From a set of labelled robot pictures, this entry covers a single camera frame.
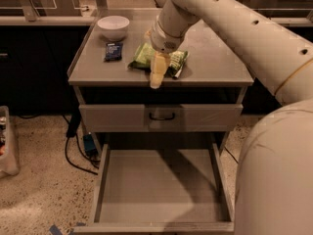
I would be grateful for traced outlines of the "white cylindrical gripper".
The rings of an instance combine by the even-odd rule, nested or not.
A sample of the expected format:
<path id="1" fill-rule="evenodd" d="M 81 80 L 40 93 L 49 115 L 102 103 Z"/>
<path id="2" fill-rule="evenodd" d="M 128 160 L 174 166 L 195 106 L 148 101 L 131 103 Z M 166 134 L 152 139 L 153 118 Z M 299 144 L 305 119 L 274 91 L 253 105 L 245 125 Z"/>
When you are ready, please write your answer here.
<path id="1" fill-rule="evenodd" d="M 151 59 L 150 86 L 158 89 L 170 65 L 169 53 L 175 52 L 184 38 L 173 37 L 166 33 L 160 26 L 159 17 L 156 17 L 151 29 L 145 32 L 144 37 L 151 41 L 153 48 L 157 51 Z"/>

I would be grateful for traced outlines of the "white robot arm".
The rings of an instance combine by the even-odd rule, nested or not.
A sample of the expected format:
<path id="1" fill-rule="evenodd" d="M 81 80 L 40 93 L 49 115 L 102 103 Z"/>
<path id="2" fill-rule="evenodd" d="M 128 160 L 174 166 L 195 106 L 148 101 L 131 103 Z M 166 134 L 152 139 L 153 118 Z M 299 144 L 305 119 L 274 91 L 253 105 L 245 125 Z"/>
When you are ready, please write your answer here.
<path id="1" fill-rule="evenodd" d="M 235 235 L 313 235 L 312 43 L 236 0 L 166 0 L 150 30 L 153 89 L 197 21 L 206 22 L 281 105 L 243 145 Z"/>

